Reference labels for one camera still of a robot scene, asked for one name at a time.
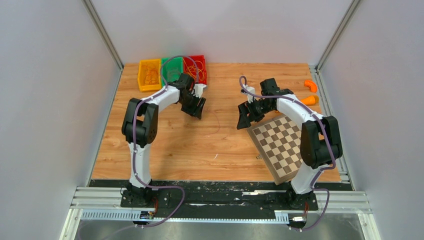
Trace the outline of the aluminium frame rail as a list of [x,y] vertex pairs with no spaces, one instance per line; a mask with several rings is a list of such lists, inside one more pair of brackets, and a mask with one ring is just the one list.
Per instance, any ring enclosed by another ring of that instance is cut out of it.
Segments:
[[196,202],[194,195],[172,203],[171,192],[159,195],[159,207],[138,206],[129,202],[117,187],[78,187],[60,235],[62,240],[76,237],[81,220],[289,224],[309,220],[317,214],[320,220],[331,214],[355,214],[367,240],[381,238],[367,196],[361,191],[317,191],[307,204],[289,209],[281,203],[268,203],[266,197],[278,197],[282,190],[237,191],[224,195],[223,201]]

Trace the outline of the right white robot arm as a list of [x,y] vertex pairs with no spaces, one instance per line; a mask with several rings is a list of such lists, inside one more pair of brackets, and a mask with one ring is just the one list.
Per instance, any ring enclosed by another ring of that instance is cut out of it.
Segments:
[[261,94],[247,84],[247,78],[239,77],[241,93],[247,101],[238,105],[238,130],[249,128],[252,122],[261,121],[265,114],[278,111],[300,128],[300,156],[303,163],[291,180],[291,191],[285,195],[286,204],[298,209],[306,201],[305,194],[313,191],[314,185],[325,170],[336,167],[336,159],[343,154],[338,120],[334,116],[323,116],[302,103],[288,88],[281,89],[274,78],[260,82]]

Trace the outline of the orange curved plastic piece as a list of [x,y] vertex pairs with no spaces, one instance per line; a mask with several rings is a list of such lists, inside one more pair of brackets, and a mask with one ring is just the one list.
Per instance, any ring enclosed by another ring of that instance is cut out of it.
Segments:
[[312,80],[309,80],[309,79],[305,80],[303,84],[304,84],[305,87],[307,87],[309,89],[309,91],[311,93],[316,93],[318,91],[318,86]]

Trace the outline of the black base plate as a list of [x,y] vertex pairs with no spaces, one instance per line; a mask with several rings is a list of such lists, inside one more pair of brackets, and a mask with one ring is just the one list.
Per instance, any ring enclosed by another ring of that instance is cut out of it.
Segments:
[[276,210],[315,211],[316,195],[296,196],[289,183],[153,180],[147,206],[123,203],[123,208],[152,208],[155,217],[193,219],[270,219]]

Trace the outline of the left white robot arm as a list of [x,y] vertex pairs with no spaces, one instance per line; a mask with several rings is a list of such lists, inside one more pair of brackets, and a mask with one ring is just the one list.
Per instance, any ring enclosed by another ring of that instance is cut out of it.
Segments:
[[182,73],[178,80],[165,84],[158,92],[129,100],[121,127],[131,155],[131,175],[123,193],[124,204],[147,207],[153,201],[150,152],[158,133],[159,113],[172,104],[180,104],[182,112],[201,119],[206,87]]

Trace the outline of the yellow plastic bin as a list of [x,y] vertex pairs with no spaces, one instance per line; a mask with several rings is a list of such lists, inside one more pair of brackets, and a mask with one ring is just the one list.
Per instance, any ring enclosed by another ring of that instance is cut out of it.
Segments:
[[141,92],[158,91],[162,88],[160,68],[161,59],[145,59],[139,62],[137,83]]

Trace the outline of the green plastic bin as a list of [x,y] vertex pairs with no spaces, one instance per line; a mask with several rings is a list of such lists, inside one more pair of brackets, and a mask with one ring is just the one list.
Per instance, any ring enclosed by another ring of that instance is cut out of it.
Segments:
[[184,72],[183,58],[176,57],[169,61],[167,64],[164,64],[167,60],[168,58],[161,59],[162,75],[168,83],[171,83],[177,81],[181,73]]

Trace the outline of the wooden chessboard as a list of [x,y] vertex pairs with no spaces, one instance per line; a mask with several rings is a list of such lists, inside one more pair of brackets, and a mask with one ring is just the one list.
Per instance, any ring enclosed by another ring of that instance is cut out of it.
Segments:
[[294,121],[281,114],[249,127],[247,132],[276,185],[296,176],[303,159],[300,153],[301,129]]

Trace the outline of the red plastic bin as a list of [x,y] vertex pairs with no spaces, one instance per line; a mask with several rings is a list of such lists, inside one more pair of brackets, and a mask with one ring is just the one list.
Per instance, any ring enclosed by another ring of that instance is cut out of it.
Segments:
[[204,55],[189,55],[183,57],[183,72],[195,80],[198,77],[199,84],[207,85],[206,59]]

